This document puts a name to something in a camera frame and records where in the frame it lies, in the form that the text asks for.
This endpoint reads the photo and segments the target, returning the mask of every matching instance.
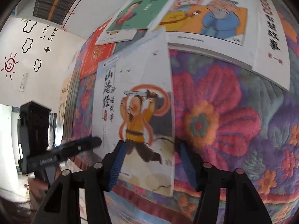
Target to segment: sword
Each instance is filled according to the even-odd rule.
[[[147,90],[146,92],[124,91],[124,94],[126,94],[126,95],[133,95],[133,96],[141,96],[141,97],[145,97],[146,99],[148,99],[148,98],[153,98],[153,99],[158,98],[158,94],[151,93],[149,90]]]

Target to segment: white book cover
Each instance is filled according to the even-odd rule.
[[[92,116],[94,153],[103,158],[119,140],[126,157],[119,178],[172,196],[174,112],[166,33],[148,34],[98,67]]]
[[[110,22],[107,24],[106,29],[108,29],[113,22],[117,19],[119,14],[132,2],[133,0],[128,0],[113,16]],[[130,30],[119,30],[113,32],[107,32],[106,30],[101,33],[98,37],[95,45],[102,45],[102,44],[109,44],[109,43],[116,43],[121,41],[128,41],[132,40],[137,33],[136,29]]]
[[[174,0],[159,21],[151,25],[165,27],[168,42],[188,50],[200,48],[231,58],[230,62],[254,65],[257,50],[256,0]]]
[[[252,70],[290,90],[290,58],[286,36],[271,0],[258,0],[258,50]]]

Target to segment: blue clothing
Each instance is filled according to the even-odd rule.
[[[199,34],[226,39],[236,35],[236,28],[240,25],[240,19],[233,12],[230,12],[225,19],[216,19],[213,12],[210,11],[204,16],[201,23],[204,27]]]

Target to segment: green book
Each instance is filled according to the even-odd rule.
[[[121,11],[107,31],[147,29],[168,0],[133,0]]]

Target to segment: cloud sticker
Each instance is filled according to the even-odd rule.
[[[34,27],[36,24],[37,24],[36,21],[28,20],[28,21],[26,22],[25,27],[23,28],[23,32],[29,34],[29,33],[32,31],[33,27]]]
[[[38,70],[40,69],[40,67],[41,67],[41,60],[36,59],[36,60],[35,60],[35,64],[34,64],[34,66],[33,66],[34,71],[35,71],[35,72],[38,72]]]
[[[23,53],[27,53],[27,51],[31,48],[32,46],[32,43],[33,43],[33,39],[31,38],[27,38],[26,41],[25,41],[25,44],[23,44]]]

